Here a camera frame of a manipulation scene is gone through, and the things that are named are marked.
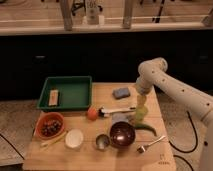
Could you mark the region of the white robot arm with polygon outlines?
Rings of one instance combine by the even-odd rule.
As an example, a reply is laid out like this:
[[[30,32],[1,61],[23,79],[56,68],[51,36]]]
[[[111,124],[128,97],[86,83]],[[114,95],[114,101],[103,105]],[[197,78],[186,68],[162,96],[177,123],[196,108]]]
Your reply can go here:
[[[168,63],[162,57],[140,63],[136,91],[145,95],[153,86],[157,86],[173,100],[188,107],[199,118],[207,128],[199,171],[213,171],[213,96],[169,76],[167,69]]]

